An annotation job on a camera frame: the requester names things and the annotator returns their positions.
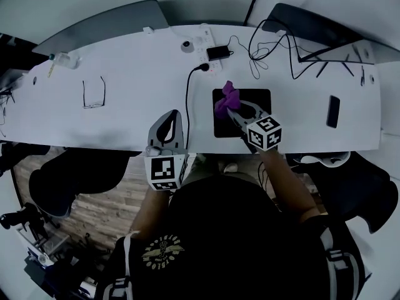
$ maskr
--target wooden floor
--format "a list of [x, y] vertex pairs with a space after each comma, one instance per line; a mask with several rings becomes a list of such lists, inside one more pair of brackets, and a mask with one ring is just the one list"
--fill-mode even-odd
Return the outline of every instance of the wooden floor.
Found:
[[[29, 177], [44, 163], [64, 152], [61, 147], [52, 147], [45, 156], [29, 156], [14, 167], [17, 186], [23, 203], [32, 202], [29, 195]], [[189, 173], [195, 154], [191, 154], [186, 174]], [[224, 161], [237, 162], [239, 171], [258, 179], [260, 160], [250, 154], [224, 155]], [[299, 176], [312, 193], [316, 188], [307, 175]], [[72, 205], [71, 215], [57, 219], [60, 230], [69, 234], [73, 241], [83, 239], [86, 233], [91, 241], [102, 248], [114, 249], [115, 242], [129, 233], [133, 219], [138, 213], [148, 188], [144, 169], [144, 156], [132, 157], [121, 182], [112, 190], [102, 194], [80, 194]], [[268, 195], [274, 199], [271, 183], [267, 183]]]

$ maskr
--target chair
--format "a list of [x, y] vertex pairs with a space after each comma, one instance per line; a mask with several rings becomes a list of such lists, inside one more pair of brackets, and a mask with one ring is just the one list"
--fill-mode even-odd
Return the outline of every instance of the chair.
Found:
[[104, 193], [123, 178], [130, 157], [140, 152], [69, 148], [29, 178], [32, 200], [45, 213], [66, 218], [79, 193]]
[[[293, 165], [291, 156], [286, 155], [289, 165]], [[398, 203], [398, 189], [389, 174], [356, 152], [339, 167], [317, 162], [299, 164], [292, 170], [309, 174], [330, 215], [345, 221], [360, 216], [367, 222], [370, 233], [386, 223]]]
[[157, 0], [139, 1], [96, 14], [56, 33], [32, 51], [47, 56], [68, 53], [92, 43], [141, 32], [145, 27], [154, 30], [169, 27]]
[[43, 156], [50, 150], [50, 146], [38, 144], [18, 143], [13, 146], [10, 142], [1, 146], [0, 177], [28, 156]]

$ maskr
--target desk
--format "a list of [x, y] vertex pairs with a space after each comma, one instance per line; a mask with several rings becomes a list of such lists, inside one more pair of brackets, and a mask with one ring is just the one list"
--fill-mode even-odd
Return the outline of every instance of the desk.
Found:
[[[227, 44], [235, 34], [247, 46], [254, 28], [210, 26], [217, 45]], [[181, 51], [187, 38], [196, 36], [199, 26], [179, 26], [116, 37], [82, 47], [72, 53], [82, 57], [81, 65], [70, 70], [56, 66], [48, 78], [51, 62], [34, 67], [9, 101], [5, 140], [53, 146], [142, 151], [148, 131], [164, 113], [178, 109], [184, 137], [185, 90], [188, 74], [199, 62], [194, 53]], [[257, 42], [277, 41], [271, 32], [257, 32]], [[299, 79], [292, 80], [287, 49], [278, 46], [265, 60], [269, 69], [253, 78], [249, 58], [235, 39], [229, 45], [234, 54], [222, 60], [217, 75], [195, 72], [189, 90], [191, 132], [189, 152], [249, 153], [239, 138], [215, 138], [212, 91], [227, 80], [236, 88], [268, 88], [272, 113], [282, 124], [282, 153], [371, 150], [379, 147], [381, 100], [378, 72], [364, 65], [366, 84], [360, 86], [360, 64], [348, 64], [352, 77], [341, 63], [332, 62], [316, 79], [321, 64], [315, 64]], [[292, 52], [294, 73], [299, 64]], [[106, 82], [106, 105], [83, 109], [82, 80]], [[369, 76], [374, 76], [374, 84]], [[329, 97], [341, 100], [336, 129], [326, 126]]]

